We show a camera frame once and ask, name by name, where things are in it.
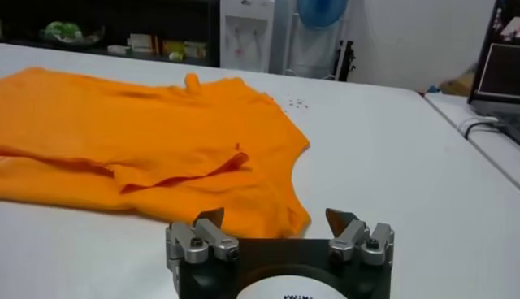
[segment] white label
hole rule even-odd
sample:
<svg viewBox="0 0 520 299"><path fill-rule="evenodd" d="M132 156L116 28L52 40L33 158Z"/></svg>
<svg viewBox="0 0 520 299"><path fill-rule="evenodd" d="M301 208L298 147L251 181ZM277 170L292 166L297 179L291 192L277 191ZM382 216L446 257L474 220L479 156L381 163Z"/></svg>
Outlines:
<svg viewBox="0 0 520 299"><path fill-rule="evenodd" d="M315 279L282 275L259 280L244 288L237 299L347 299Z"/></svg>

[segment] orange t-shirt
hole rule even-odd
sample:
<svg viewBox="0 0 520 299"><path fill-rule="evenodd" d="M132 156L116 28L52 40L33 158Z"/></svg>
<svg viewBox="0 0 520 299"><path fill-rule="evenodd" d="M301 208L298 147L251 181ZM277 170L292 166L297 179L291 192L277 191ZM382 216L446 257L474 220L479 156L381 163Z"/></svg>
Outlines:
<svg viewBox="0 0 520 299"><path fill-rule="evenodd" d="M193 221L224 207L237 236L296 235L308 141L240 79L185 89L30 68L0 80L0 198Z"/></svg>

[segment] desk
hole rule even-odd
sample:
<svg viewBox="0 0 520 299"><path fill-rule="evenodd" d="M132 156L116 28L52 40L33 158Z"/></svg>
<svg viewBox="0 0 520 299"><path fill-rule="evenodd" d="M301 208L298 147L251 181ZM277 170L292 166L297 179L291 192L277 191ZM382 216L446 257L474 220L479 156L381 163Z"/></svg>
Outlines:
<svg viewBox="0 0 520 299"><path fill-rule="evenodd" d="M467 97L428 93L425 98L455 128L466 119L477 116L467 104ZM487 126L473 128L468 140L520 188L520 145Z"/></svg>
<svg viewBox="0 0 520 299"><path fill-rule="evenodd" d="M352 211L396 231L393 298L520 293L520 192L414 92L0 45L0 76L29 66L145 85L240 76L310 140L292 176L313 219L305 237L332 237L325 208ZM0 298L176 298L165 226L0 201Z"/></svg>

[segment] computer screen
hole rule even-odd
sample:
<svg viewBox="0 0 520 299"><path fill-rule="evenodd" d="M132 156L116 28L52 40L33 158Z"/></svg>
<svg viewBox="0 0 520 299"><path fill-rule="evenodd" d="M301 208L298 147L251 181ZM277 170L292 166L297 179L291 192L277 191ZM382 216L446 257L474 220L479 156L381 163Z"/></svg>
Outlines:
<svg viewBox="0 0 520 299"><path fill-rule="evenodd" d="M476 95L520 100L520 0L498 0Z"/></svg>

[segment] blue fan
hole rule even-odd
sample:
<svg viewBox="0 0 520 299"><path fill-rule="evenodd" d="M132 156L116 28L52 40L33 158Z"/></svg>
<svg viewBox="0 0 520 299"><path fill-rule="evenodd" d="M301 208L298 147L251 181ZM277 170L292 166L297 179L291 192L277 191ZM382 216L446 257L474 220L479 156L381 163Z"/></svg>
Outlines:
<svg viewBox="0 0 520 299"><path fill-rule="evenodd" d="M326 28L345 13L348 0L297 0L301 22L310 28Z"/></svg>

